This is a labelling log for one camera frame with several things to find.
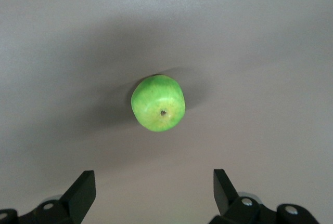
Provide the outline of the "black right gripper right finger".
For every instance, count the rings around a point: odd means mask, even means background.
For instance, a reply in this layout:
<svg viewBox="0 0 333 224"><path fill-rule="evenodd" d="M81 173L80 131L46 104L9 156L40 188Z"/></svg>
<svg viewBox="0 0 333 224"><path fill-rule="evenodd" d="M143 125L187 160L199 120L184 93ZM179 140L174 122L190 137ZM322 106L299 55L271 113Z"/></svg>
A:
<svg viewBox="0 0 333 224"><path fill-rule="evenodd" d="M220 214L211 223L318 223L302 206L280 204L273 211L252 197L240 196L223 169L213 171L213 192Z"/></svg>

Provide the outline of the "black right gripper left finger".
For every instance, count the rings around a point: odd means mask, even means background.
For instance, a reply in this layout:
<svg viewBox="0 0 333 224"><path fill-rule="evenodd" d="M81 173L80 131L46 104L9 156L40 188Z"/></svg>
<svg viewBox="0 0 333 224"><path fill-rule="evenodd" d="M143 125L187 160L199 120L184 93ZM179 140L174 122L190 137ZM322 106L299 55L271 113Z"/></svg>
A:
<svg viewBox="0 0 333 224"><path fill-rule="evenodd" d="M95 173L86 170L59 199L45 201L27 214L19 216L15 209L2 209L1 223L81 223L95 198Z"/></svg>

